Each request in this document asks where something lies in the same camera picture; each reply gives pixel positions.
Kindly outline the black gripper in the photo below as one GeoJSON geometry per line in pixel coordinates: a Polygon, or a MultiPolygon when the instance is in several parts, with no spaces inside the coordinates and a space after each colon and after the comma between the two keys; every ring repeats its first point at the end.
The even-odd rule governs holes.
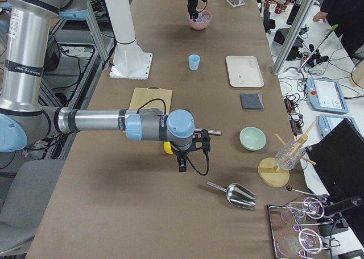
{"type": "Polygon", "coordinates": [[[202,151],[206,158],[210,155],[210,136],[207,129],[194,131],[192,142],[183,149],[182,146],[177,146],[172,143],[172,152],[177,155],[179,172],[187,171],[187,155],[191,152],[202,151]]]}
{"type": "Polygon", "coordinates": [[[197,6],[198,6],[199,1],[203,1],[204,3],[207,3],[207,0],[187,0],[187,2],[188,2],[187,8],[188,8],[190,19],[192,19],[193,17],[194,17],[194,19],[198,18],[197,6]]]}

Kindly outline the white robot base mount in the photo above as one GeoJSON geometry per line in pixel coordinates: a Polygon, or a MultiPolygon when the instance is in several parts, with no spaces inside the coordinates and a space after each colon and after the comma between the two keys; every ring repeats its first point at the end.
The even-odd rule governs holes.
{"type": "Polygon", "coordinates": [[[152,53],[143,52],[137,43],[129,0],[105,0],[116,40],[111,78],[147,80],[152,53]]]}

